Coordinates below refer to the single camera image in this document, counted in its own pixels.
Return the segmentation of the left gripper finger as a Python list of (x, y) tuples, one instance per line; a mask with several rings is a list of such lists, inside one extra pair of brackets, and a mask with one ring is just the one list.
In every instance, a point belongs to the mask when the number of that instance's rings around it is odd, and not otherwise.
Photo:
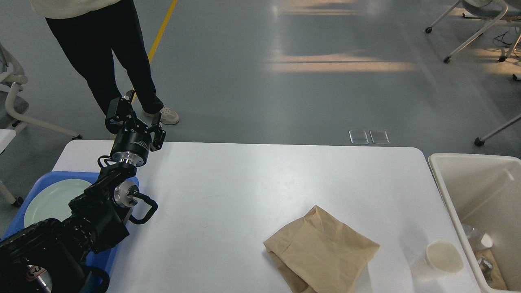
[(109, 104), (105, 126), (109, 132), (136, 130), (136, 114), (132, 107), (134, 90), (127, 91), (123, 97), (114, 98)]
[(162, 123), (152, 124), (149, 130), (151, 134), (151, 145), (149, 150), (154, 152), (162, 149), (166, 137), (166, 131), (162, 129)]

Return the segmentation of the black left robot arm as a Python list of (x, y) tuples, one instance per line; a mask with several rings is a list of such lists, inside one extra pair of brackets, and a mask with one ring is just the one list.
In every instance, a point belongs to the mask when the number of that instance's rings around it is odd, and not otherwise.
[(109, 274), (87, 265), (88, 254), (116, 247), (129, 235), (127, 222), (145, 224), (158, 209), (130, 179), (149, 152), (162, 148), (166, 132), (161, 113), (150, 126), (137, 117), (135, 94), (110, 102), (105, 126), (116, 136), (112, 149), (97, 160), (97, 180), (69, 202), (71, 215), (43, 219), (1, 241), (2, 293), (82, 293), (95, 278), (95, 292), (107, 291)]

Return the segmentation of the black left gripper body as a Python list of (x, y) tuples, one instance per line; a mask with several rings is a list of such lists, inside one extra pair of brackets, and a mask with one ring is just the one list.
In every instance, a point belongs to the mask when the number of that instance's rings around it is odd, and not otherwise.
[(117, 133), (110, 151), (110, 158), (116, 163), (127, 163), (141, 167), (147, 163), (151, 145), (150, 128), (147, 124), (136, 124), (134, 131)]

